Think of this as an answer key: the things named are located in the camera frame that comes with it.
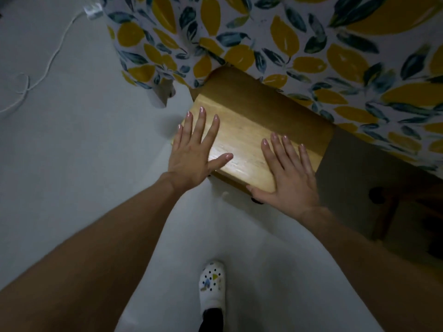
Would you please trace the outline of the person's left hand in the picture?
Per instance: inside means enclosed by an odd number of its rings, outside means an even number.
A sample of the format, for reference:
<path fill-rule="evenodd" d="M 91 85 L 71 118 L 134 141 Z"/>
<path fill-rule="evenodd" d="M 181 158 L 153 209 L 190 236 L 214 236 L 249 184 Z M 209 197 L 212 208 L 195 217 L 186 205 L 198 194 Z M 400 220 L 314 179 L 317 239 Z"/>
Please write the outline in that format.
<path fill-rule="evenodd" d="M 176 193 L 185 192 L 200 185 L 209 175 L 207 173 L 207 163 L 210 150 L 218 135 L 220 118 L 213 116 L 212 124 L 208 133 L 199 145 L 191 144 L 191 136 L 195 125 L 193 124 L 193 114 L 188 111 L 183 126 L 181 144 L 178 150 L 171 151 L 167 177 L 172 183 Z"/>

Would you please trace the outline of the person's right hand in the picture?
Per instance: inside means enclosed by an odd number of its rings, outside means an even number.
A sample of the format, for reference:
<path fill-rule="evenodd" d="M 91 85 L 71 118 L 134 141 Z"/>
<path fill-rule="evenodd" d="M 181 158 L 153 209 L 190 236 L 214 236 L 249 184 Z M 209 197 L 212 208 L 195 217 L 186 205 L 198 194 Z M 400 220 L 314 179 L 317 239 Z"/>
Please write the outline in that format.
<path fill-rule="evenodd" d="M 320 205 L 315 174 L 304 172 L 299 150 L 295 150 L 290 139 L 286 135 L 279 138 L 292 162 L 292 169 L 282 168 L 274 154 L 272 141 L 263 139 L 261 149 L 275 181 L 274 202 L 268 205 L 302 222 L 324 211 Z"/>

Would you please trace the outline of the light wooden stool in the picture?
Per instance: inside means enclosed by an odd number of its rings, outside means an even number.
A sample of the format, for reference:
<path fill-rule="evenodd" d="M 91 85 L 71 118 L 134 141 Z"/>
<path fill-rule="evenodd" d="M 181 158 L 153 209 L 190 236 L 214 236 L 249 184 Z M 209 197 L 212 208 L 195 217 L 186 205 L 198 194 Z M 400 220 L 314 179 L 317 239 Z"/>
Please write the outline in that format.
<path fill-rule="evenodd" d="M 246 194 L 250 194 L 247 185 L 274 192 L 274 176 L 261 150 L 262 140 L 270 141 L 273 132 L 289 137 L 295 148 L 304 144 L 317 171 L 333 138 L 333 123 L 233 67 L 216 69 L 196 91 L 198 96 L 190 112 L 195 124 L 200 107 L 206 110 L 203 135 L 207 134 L 214 115 L 221 119 L 209 160 L 224 153 L 234 155 L 233 160 L 211 173 L 211 177 Z"/>

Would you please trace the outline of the person's right forearm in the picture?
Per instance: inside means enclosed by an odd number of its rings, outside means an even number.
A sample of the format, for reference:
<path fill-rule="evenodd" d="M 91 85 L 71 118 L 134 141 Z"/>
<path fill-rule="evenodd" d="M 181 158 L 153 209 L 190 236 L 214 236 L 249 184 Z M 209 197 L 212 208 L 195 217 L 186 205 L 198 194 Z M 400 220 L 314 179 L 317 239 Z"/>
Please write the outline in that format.
<path fill-rule="evenodd" d="M 338 222 L 325 207 L 294 218 L 327 249 L 384 332 L 443 332 L 443 284 Z"/>

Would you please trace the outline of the person's left forearm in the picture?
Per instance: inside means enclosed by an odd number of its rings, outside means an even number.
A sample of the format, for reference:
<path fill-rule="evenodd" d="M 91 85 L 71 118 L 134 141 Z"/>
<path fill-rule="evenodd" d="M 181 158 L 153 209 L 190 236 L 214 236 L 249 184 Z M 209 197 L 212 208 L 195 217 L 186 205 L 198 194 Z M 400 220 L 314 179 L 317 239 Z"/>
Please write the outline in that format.
<path fill-rule="evenodd" d="M 113 332 L 166 220 L 200 182 L 167 172 L 0 291 L 0 332 Z"/>

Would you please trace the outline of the white clog shoe with charms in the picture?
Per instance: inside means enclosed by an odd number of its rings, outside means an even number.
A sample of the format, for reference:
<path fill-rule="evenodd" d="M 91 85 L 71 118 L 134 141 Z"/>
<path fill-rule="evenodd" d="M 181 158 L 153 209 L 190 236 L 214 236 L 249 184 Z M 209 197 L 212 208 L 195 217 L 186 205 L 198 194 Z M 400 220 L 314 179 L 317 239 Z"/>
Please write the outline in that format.
<path fill-rule="evenodd" d="M 225 281 L 226 272 L 222 262 L 213 260 L 203 268 L 198 283 L 201 314 L 217 308 L 225 316 Z"/>

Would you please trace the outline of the lemon leaf print tablecloth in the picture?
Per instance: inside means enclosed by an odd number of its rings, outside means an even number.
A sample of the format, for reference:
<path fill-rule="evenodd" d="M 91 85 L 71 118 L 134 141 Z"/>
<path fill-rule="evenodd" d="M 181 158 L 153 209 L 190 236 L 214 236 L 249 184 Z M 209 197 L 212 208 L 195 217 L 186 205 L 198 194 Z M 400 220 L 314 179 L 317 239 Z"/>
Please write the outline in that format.
<path fill-rule="evenodd" d="M 233 66 L 443 179 L 443 0 L 100 0 L 125 80 L 165 105 Z"/>

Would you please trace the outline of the person's leg in black trouser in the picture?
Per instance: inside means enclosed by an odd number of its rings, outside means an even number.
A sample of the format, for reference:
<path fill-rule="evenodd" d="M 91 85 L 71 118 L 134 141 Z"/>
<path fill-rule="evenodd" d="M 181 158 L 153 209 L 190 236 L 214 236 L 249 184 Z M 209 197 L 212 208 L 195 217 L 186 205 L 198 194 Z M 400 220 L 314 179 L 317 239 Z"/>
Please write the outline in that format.
<path fill-rule="evenodd" d="M 209 308 L 202 314 L 202 324 L 198 332 L 223 332 L 224 315 L 221 308 Z"/>

